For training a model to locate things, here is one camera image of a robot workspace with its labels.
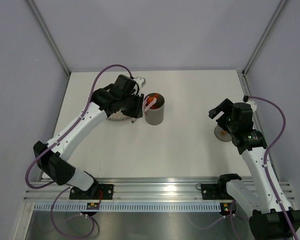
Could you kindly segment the grey lid with orange strap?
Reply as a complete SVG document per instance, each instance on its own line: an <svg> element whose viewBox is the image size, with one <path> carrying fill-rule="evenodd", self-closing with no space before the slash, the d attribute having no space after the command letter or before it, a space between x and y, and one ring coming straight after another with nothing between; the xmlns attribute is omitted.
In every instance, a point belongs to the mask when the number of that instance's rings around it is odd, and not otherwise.
<svg viewBox="0 0 300 240"><path fill-rule="evenodd" d="M221 142L225 142L225 143L228 143L228 142L231 142L232 141L232 137L231 137L231 135L227 132L227 131L225 131L225 130L223 130L220 126L216 126L215 128L214 128L214 135L215 135L215 137L218 139L218 140L220 140Z"/></svg>

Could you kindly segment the pink handled metal tongs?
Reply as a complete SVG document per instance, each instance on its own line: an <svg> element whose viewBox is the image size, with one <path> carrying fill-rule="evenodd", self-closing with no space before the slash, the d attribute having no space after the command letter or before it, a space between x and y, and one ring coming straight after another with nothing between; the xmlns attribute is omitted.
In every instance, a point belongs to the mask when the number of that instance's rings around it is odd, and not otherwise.
<svg viewBox="0 0 300 240"><path fill-rule="evenodd" d="M143 113L145 114L156 102L157 102L157 97L147 96L142 104Z"/></svg>

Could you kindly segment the orange chicken drumstick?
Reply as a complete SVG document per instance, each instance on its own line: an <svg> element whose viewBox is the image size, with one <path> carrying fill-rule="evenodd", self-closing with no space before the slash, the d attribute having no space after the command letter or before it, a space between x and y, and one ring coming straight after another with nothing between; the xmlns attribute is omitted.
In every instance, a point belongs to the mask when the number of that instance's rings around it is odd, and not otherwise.
<svg viewBox="0 0 300 240"><path fill-rule="evenodd" d="M158 97L159 95L158 94L155 94L155 95L152 95L150 96L148 99L147 99L147 104L148 105L151 105L150 108L151 109L157 109L158 107L156 106L156 102L158 100Z"/></svg>

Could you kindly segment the grey cylindrical lunch box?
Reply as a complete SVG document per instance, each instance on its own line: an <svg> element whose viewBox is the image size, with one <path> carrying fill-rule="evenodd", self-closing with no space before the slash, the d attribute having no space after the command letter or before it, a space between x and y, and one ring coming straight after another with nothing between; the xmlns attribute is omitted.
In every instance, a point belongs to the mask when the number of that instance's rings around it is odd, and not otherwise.
<svg viewBox="0 0 300 240"><path fill-rule="evenodd" d="M146 97L150 97L155 94L158 94L157 102L155 104L158 108L150 108L146 113L144 113L145 121L152 126L157 126L163 122L165 112L165 98L161 94L153 92L145 96L145 99Z"/></svg>

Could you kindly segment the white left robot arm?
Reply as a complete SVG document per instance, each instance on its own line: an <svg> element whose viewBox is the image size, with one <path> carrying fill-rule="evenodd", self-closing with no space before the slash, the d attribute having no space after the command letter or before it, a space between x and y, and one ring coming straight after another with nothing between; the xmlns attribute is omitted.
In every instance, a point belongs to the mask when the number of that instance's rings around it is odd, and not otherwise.
<svg viewBox="0 0 300 240"><path fill-rule="evenodd" d="M145 78L120 74L114 83L93 90L76 119L46 143L38 141L34 145L37 166L59 186L72 186L81 198L93 199L98 194L99 182L68 161L90 132L112 114L121 112L129 118L141 118L145 85Z"/></svg>

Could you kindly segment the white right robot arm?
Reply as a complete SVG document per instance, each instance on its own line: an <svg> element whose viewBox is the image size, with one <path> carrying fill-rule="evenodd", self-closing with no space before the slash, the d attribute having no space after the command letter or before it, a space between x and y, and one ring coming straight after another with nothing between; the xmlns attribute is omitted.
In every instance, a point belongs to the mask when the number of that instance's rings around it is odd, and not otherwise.
<svg viewBox="0 0 300 240"><path fill-rule="evenodd" d="M238 174L221 175L217 193L222 198L232 197L248 216L250 231L256 240L298 239L300 210L293 209L285 196L271 161L263 134L254 129L253 114L256 103L253 96L244 96L242 102L223 100L208 112L217 126L227 132L232 144L246 163L254 182L252 193Z"/></svg>

